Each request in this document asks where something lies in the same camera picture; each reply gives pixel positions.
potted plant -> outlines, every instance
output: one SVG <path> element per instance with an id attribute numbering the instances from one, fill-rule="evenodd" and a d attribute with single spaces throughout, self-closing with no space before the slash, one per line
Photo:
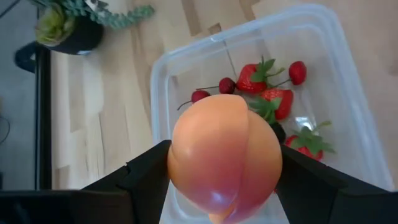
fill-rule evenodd
<path id="1" fill-rule="evenodd" d="M 120 29 L 150 17 L 151 6 L 140 6 L 127 14 L 112 13 L 107 4 L 89 7 L 84 0 L 30 0 L 43 9 L 35 29 L 37 42 L 66 54 L 87 54 L 101 42 L 104 27 Z"/>

strawberry leaf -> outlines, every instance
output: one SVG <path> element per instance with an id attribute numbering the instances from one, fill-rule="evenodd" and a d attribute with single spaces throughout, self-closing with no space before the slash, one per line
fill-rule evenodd
<path id="1" fill-rule="evenodd" d="M 261 72 L 255 72 L 251 75 L 250 80 L 254 83 L 264 82 L 265 76 Z"/>
<path id="2" fill-rule="evenodd" d="M 282 72 L 284 72 L 284 70 L 286 70 L 286 69 L 285 69 L 285 68 L 280 68 L 276 73 L 274 73 L 274 74 L 267 74 L 266 77 L 268 78 L 268 77 L 273 77 L 273 76 L 279 75 L 279 74 L 281 74 Z"/>
<path id="3" fill-rule="evenodd" d="M 264 73 L 267 73 L 275 64 L 275 59 L 270 59 L 264 62 L 264 57 L 262 58 L 261 67 Z"/>
<path id="4" fill-rule="evenodd" d="M 271 103 L 274 105 L 274 109 L 277 110 L 279 108 L 280 102 L 282 102 L 281 97 L 277 97 L 271 100 Z"/>
<path id="5" fill-rule="evenodd" d="M 313 156 L 316 156 L 320 151 L 335 153 L 331 144 L 324 142 L 321 136 L 314 134 L 314 131 L 317 131 L 319 127 L 330 124 L 331 123 L 329 121 L 325 121 L 319 124 L 318 127 L 314 128 L 313 131 L 311 131 L 307 126 L 304 126 L 300 132 L 294 131 L 294 133 L 297 135 L 297 138 L 294 139 L 291 147 L 297 149 L 299 147 L 305 146 Z"/>
<path id="6" fill-rule="evenodd" d="M 307 126 L 304 126 L 301 129 L 300 137 L 302 137 L 302 138 L 312 138 L 312 136 L 313 136 L 312 131 Z"/>
<path id="7" fill-rule="evenodd" d="M 264 118 L 269 124 L 276 122 L 274 104 L 257 97 L 255 101 L 248 103 L 251 110 L 257 113 L 260 117 Z"/>
<path id="8" fill-rule="evenodd" d="M 292 149 L 299 149 L 304 146 L 305 146 L 305 144 L 302 142 L 302 140 L 300 138 L 293 139 L 292 143 L 290 144 L 290 147 Z"/>

fake fruit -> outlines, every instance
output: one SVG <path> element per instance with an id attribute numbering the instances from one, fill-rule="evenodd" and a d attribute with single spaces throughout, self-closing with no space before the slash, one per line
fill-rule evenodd
<path id="1" fill-rule="evenodd" d="M 271 127 L 238 95 L 214 95 L 175 124 L 168 156 L 174 186 L 210 219 L 239 223 L 267 200 L 282 171 Z"/>
<path id="2" fill-rule="evenodd" d="M 208 93 L 207 91 L 205 91 L 205 90 L 196 90 L 196 91 L 194 91 L 192 93 L 191 100 L 181 104 L 177 108 L 177 110 L 180 110 L 183 105 L 186 105 L 188 103 L 196 103 L 197 101 L 199 101 L 199 100 L 201 100 L 203 98 L 206 98 L 207 96 L 210 96 L 210 93 Z"/>
<path id="3" fill-rule="evenodd" d="M 276 120 L 283 120 L 289 116 L 294 97 L 292 90 L 272 88 L 263 91 L 261 97 L 274 105 Z"/>
<path id="4" fill-rule="evenodd" d="M 220 80 L 218 86 L 198 88 L 197 90 L 207 90 L 210 88 L 218 88 L 221 94 L 233 94 L 235 91 L 236 83 L 231 78 L 225 77 Z"/>
<path id="5" fill-rule="evenodd" d="M 307 78 L 307 67 L 304 62 L 294 62 L 289 68 L 289 77 L 293 85 L 302 84 Z"/>
<path id="6" fill-rule="evenodd" d="M 270 85 L 268 78 L 276 76 L 285 70 L 280 68 L 276 73 L 269 73 L 274 63 L 275 59 L 264 61 L 264 57 L 261 57 L 260 63 L 245 65 L 236 82 L 236 88 L 249 94 L 258 94 L 264 91 Z"/>
<path id="7" fill-rule="evenodd" d="M 310 130 L 308 127 L 304 126 L 300 132 L 295 131 L 295 135 L 292 135 L 286 140 L 285 145 L 296 149 L 302 154 L 320 161 L 323 158 L 323 152 L 335 151 L 331 148 L 331 145 L 323 141 L 321 136 L 314 134 L 323 126 L 330 125 L 330 121 L 325 121 L 319 124 L 314 130 Z"/>

orange peach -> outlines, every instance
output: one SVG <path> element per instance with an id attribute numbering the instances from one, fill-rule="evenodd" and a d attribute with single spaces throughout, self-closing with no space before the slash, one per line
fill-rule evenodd
<path id="1" fill-rule="evenodd" d="M 215 95 L 177 121 L 168 156 L 174 186 L 215 223 L 249 218 L 282 171 L 278 139 L 243 98 Z"/>

plastic container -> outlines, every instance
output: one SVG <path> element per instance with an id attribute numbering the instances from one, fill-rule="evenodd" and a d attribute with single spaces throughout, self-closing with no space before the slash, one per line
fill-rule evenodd
<path id="1" fill-rule="evenodd" d="M 376 127 L 364 97 L 343 29 L 329 9 L 304 4 L 273 16 L 248 22 L 163 55 L 151 80 L 154 142 L 170 139 L 174 124 L 196 88 L 215 86 L 223 77 L 237 80 L 247 63 L 261 55 L 276 58 L 275 68 L 302 60 L 307 81 L 292 88 L 290 117 L 282 123 L 291 133 L 330 120 L 320 135 L 337 154 L 326 154 L 325 164 L 387 190 L 391 175 L 382 153 Z M 271 80 L 286 80 L 287 72 Z M 207 214 L 192 206 L 170 184 L 162 223 L 210 223 Z M 279 199 L 272 195 L 258 214 L 245 223 L 288 223 Z"/>

